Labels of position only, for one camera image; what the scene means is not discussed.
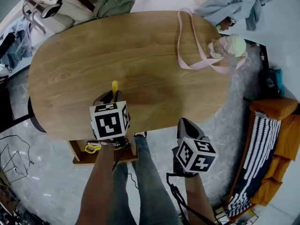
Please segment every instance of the gray floor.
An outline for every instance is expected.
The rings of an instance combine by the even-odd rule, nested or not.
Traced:
[[[247,103],[242,98],[256,99],[258,96],[257,72],[261,68],[260,48],[248,46],[249,58],[232,78],[228,99],[224,106],[209,120],[199,124],[205,134],[216,144],[219,158],[212,170],[202,176],[205,191],[212,205],[221,203],[221,198],[229,192],[233,183],[239,159],[245,144],[246,130],[245,112]],[[9,81],[11,105],[15,118],[27,113],[27,77],[28,70]],[[76,167],[72,164],[73,154],[66,141],[56,141],[46,134],[37,131],[28,120],[2,133],[0,137],[18,134],[27,141],[31,148],[28,160],[28,146],[18,138],[7,138],[0,141],[2,151],[9,144],[12,156],[18,171],[25,173],[28,168],[28,177],[12,183],[12,189],[20,198],[22,204],[29,211],[37,214],[52,224],[74,224],[78,216],[81,196],[87,179],[91,173],[91,166]],[[172,172],[173,157],[171,148],[176,145],[176,128],[166,128],[148,133],[148,143],[153,161],[166,189],[166,172]],[[1,155],[1,167],[9,160],[8,150]],[[10,163],[5,171],[13,167]],[[6,173],[9,181],[22,177],[11,170]],[[186,197],[184,182],[181,178],[172,178],[182,195]],[[129,206],[134,218],[139,219],[140,199],[138,190],[129,179],[127,183]]]

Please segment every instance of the yellow scissors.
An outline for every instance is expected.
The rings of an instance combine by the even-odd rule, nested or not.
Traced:
[[[88,141],[87,144],[84,148],[84,150],[88,153],[95,153],[97,151],[99,151],[101,149],[101,146],[98,145],[98,144],[105,144],[105,142],[98,142],[98,141]],[[121,149],[122,147],[116,147],[115,150],[119,150]]]

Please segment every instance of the light blue cloth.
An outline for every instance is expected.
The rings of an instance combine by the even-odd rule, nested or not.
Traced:
[[[139,160],[132,162],[141,199],[140,225],[180,225],[179,216],[152,161],[146,138],[135,138]],[[128,205],[126,163],[112,173],[113,193],[108,225],[136,225]]]
[[[263,26],[262,6],[268,0],[208,0],[195,9],[195,13],[216,26],[226,17],[246,19],[247,30],[255,31]]]
[[[12,32],[16,38],[1,58],[1,64],[8,65],[8,68],[12,70],[19,64],[22,58],[32,56],[30,28],[31,24],[24,16],[21,16],[4,30],[3,40],[10,32]]]

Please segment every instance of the table top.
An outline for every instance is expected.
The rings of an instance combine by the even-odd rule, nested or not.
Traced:
[[[182,18],[180,53],[192,64],[200,56],[191,21],[185,13]],[[206,52],[207,44],[220,35],[197,15],[194,23]],[[178,35],[176,11],[153,11],[95,20],[51,37],[36,52],[29,72],[38,122],[56,139],[93,138],[89,107],[111,89],[113,80],[127,102],[130,132],[176,126],[181,117],[208,119],[224,103],[230,76],[210,67],[181,69]]]

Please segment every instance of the shoe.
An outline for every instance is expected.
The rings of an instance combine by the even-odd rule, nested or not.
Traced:
[[[135,134],[133,135],[133,137],[137,137],[137,136],[147,137],[147,132],[135,133]]]

